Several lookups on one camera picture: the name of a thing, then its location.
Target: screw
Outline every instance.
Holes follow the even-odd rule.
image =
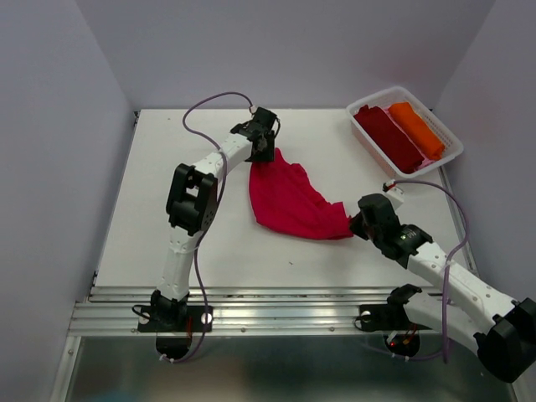
[[[368,317],[370,316],[370,312],[369,311],[364,311],[364,312],[361,312],[361,321],[363,322],[370,322],[370,318],[365,318],[365,317]]]
[[[209,313],[208,315],[209,319],[207,319],[207,316],[203,313],[201,315],[201,323],[202,324],[210,324],[212,322],[212,314]]]

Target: pink towel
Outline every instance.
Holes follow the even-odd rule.
[[[286,162],[279,148],[274,162],[251,164],[250,201],[257,222],[275,232],[313,240],[353,236],[343,203],[326,201],[302,165]]]

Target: fabric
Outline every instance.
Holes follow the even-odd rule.
[[[408,102],[395,103],[389,108],[389,114],[417,147],[433,161],[441,159],[445,145],[417,115]]]
[[[250,201],[257,222],[275,232],[313,240],[352,237],[343,203],[330,204],[297,163],[276,148],[274,162],[251,164]]]
[[[425,160],[381,108],[365,105],[354,118],[400,171],[413,173]]]

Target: plastic bin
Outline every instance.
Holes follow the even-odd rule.
[[[441,142],[445,144],[445,151],[443,152],[443,158],[439,161],[435,161],[430,165],[423,167],[413,173],[403,173],[394,165],[394,163],[384,154],[376,142],[369,137],[369,134],[361,127],[357,120],[353,117],[358,113],[361,106],[368,105],[369,107],[379,106],[383,109],[388,108],[397,102],[409,102],[415,113],[417,113],[428,125],[428,127],[441,139]],[[411,93],[400,86],[389,88],[388,90],[381,90],[373,95],[367,96],[363,99],[355,101],[353,104],[346,108],[348,117],[352,122],[352,132],[357,137],[359,142],[368,150],[373,156],[378,165],[391,177],[391,178],[416,178],[422,174],[426,174],[433,169],[437,169],[439,166],[450,162],[463,152],[463,145],[460,140],[456,138],[452,132],[441,123],[441,121],[431,112],[426,106],[415,98]]]

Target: dark red towel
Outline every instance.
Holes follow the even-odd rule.
[[[359,109],[355,120],[376,142],[385,155],[404,173],[413,173],[425,160],[408,137],[379,107]]]
[[[314,240],[353,236],[343,203],[326,201],[278,148],[274,162],[251,164],[250,201],[257,222],[276,232]]]

